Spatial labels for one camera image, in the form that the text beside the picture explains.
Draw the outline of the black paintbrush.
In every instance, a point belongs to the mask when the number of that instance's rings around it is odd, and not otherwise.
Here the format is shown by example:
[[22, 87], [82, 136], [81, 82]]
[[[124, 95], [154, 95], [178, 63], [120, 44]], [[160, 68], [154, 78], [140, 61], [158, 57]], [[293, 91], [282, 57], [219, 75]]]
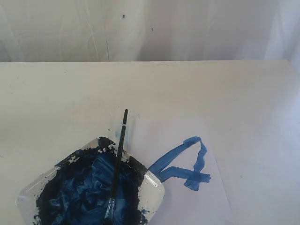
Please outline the black paintbrush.
[[108, 201], [108, 206], [106, 209], [105, 217], [103, 220], [104, 225], [112, 225], [113, 224], [113, 215], [114, 215], [116, 196], [117, 196], [117, 190], [118, 190], [120, 164], [121, 164], [121, 157], [122, 157], [123, 145], [124, 145], [124, 140], [125, 140], [127, 118], [128, 118], [128, 109], [125, 109], [121, 132], [120, 132], [120, 141], [119, 141], [119, 145], [118, 145], [115, 169], [114, 169], [114, 174], [113, 174], [113, 179], [112, 179], [111, 193], [110, 193], [110, 198]]

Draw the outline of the white square paint plate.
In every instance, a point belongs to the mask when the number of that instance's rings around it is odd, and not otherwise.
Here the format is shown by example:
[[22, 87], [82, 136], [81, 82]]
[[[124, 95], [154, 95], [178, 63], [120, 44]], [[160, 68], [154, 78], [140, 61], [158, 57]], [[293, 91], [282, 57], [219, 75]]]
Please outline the white square paint plate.
[[[100, 225], [112, 187], [118, 145], [99, 137], [74, 151], [20, 191], [16, 205], [27, 225]], [[164, 198], [161, 181], [122, 153], [113, 222], [145, 225]]]

